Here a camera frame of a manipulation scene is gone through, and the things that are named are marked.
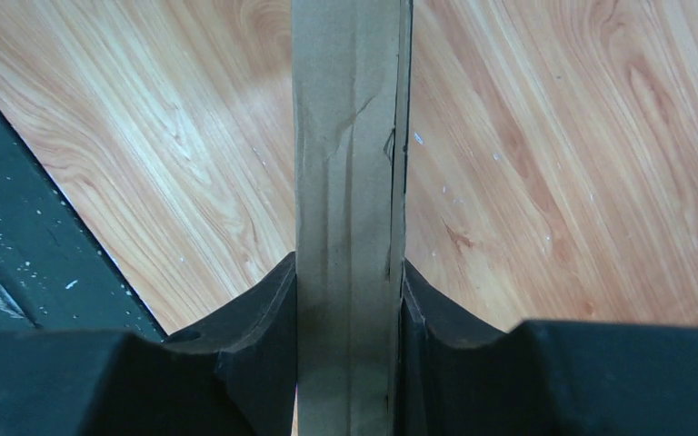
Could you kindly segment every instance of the brown cardboard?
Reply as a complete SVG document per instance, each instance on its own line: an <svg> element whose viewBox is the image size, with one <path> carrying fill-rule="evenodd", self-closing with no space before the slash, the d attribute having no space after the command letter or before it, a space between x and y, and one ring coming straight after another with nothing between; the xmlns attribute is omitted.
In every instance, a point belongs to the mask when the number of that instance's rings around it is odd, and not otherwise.
<svg viewBox="0 0 698 436"><path fill-rule="evenodd" d="M293 0L292 20L299 432L385 434L404 261L411 6Z"/></svg>

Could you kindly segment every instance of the wooden tabletop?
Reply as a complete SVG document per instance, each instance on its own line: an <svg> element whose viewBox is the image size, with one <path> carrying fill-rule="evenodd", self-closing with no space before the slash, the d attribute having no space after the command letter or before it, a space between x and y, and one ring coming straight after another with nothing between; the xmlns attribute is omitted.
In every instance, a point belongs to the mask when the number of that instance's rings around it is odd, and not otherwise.
<svg viewBox="0 0 698 436"><path fill-rule="evenodd" d="M407 255L508 329L698 324L698 2L414 2ZM0 108L169 332L294 248L290 4L0 0Z"/></svg>

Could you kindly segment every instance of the wood grain surface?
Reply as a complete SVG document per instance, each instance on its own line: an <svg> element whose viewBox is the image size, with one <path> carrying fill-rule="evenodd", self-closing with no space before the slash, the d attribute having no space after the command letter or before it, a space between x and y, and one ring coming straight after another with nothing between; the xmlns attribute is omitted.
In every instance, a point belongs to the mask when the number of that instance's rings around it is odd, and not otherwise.
<svg viewBox="0 0 698 436"><path fill-rule="evenodd" d="M0 107L173 331L294 248L290 5L0 0ZM415 3L408 257L497 327L698 324L698 2Z"/></svg>

